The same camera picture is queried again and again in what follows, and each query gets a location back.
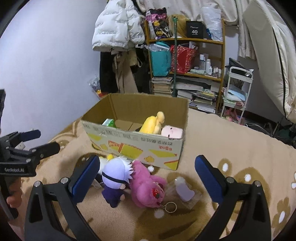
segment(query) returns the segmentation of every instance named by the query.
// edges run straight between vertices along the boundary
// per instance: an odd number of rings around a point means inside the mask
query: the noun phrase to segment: red gift bag
[[[170,47],[170,51],[172,53],[171,71],[174,71],[174,65],[175,65],[174,50],[175,50],[175,46],[172,45]],[[177,46],[177,73],[185,74],[189,72],[193,66],[193,62],[196,55],[197,55],[196,49],[190,49],[188,47],[178,45]]]

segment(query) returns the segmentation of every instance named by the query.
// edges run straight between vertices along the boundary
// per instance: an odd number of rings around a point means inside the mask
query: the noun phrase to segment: pink bear plush
[[[151,175],[140,161],[134,161],[132,167],[134,172],[131,175],[133,179],[130,179],[130,188],[134,203],[141,208],[160,207],[165,197],[164,187],[167,181]]]

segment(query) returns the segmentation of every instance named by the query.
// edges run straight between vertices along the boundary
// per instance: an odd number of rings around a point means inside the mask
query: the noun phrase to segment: purple doll
[[[129,179],[132,179],[132,173],[132,163],[125,157],[116,157],[105,165],[102,172],[105,188],[102,194],[112,208],[125,199],[123,189],[129,184]]]

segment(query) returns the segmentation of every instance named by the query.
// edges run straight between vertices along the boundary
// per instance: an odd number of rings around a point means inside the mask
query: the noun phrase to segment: metal screw
[[[254,183],[255,183],[255,185],[256,185],[257,187],[260,187],[260,186],[261,186],[261,182],[259,182],[259,181],[255,181]]]
[[[35,187],[39,187],[40,184],[41,184],[41,182],[40,182],[40,181],[37,181],[37,182],[34,183],[34,186],[35,186]]]
[[[67,183],[69,181],[69,179],[67,178],[67,177],[63,177],[62,179],[61,179],[61,183],[62,184],[65,184],[65,183]]]
[[[228,177],[228,178],[226,178],[226,181],[227,181],[228,183],[234,183],[234,179],[233,179],[232,177]]]

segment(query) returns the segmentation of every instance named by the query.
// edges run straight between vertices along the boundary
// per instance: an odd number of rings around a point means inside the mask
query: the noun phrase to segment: keyring
[[[170,211],[167,210],[167,206],[168,206],[169,203],[172,203],[172,204],[175,205],[175,210],[172,211],[172,212],[170,212]],[[165,211],[166,211],[167,213],[174,213],[175,211],[177,211],[177,204],[174,203],[174,202],[168,202],[168,203],[166,203],[166,204],[163,206],[163,208],[165,209]]]

